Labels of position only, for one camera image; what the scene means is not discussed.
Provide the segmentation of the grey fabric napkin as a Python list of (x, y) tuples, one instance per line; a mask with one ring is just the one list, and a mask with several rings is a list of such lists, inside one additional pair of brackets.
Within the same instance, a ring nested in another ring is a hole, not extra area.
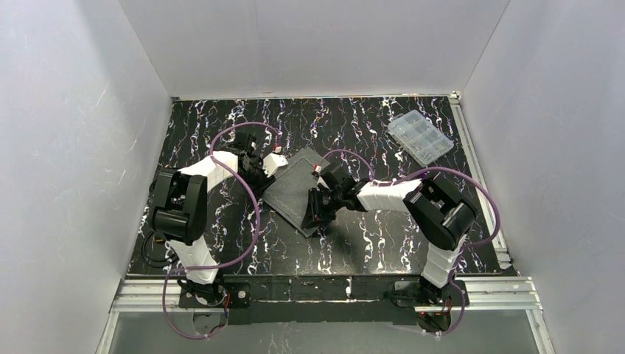
[(276, 180), (263, 193), (264, 205), (271, 207), (287, 221), (301, 236), (313, 236), (318, 227), (305, 229), (301, 226), (307, 210), (308, 192), (315, 188), (317, 177), (313, 175), (314, 166), (321, 162), (322, 156), (310, 147), (303, 148), (291, 156), (286, 167), (280, 167)]

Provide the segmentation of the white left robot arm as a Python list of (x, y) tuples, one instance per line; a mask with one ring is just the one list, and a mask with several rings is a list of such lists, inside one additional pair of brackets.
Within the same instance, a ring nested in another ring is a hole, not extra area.
[(203, 239), (209, 191), (236, 178), (251, 200), (258, 201), (288, 164), (281, 148), (261, 157), (256, 138), (236, 133), (232, 142), (213, 150), (199, 162), (181, 169), (164, 169), (156, 178), (148, 223), (174, 250), (190, 282), (209, 285), (217, 277), (217, 261)]

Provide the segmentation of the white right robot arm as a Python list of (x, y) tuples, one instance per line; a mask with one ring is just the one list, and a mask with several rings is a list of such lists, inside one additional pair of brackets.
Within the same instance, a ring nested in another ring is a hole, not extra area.
[(404, 212), (428, 241), (422, 284), (440, 291), (448, 287), (461, 246), (477, 218), (476, 208), (454, 186), (440, 176), (357, 180), (336, 164), (317, 166), (312, 174), (316, 183), (308, 191), (302, 228), (326, 225), (340, 209)]

